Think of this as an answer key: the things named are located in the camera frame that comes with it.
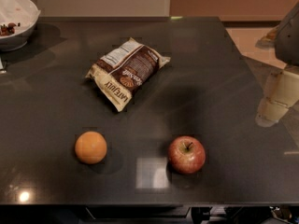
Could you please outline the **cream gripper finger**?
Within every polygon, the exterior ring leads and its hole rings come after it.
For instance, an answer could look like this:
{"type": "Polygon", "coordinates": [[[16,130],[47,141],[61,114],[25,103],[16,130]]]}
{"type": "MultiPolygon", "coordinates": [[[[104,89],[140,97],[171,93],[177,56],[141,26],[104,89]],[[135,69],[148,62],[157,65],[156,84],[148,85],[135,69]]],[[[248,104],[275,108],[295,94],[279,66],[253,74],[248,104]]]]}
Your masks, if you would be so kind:
{"type": "Polygon", "coordinates": [[[285,105],[263,98],[259,103],[255,121],[259,126],[268,128],[277,124],[288,111],[289,108],[285,105]]]}
{"type": "Polygon", "coordinates": [[[292,107],[299,100],[299,66],[272,71],[264,85],[264,96],[272,104],[292,107]]]}

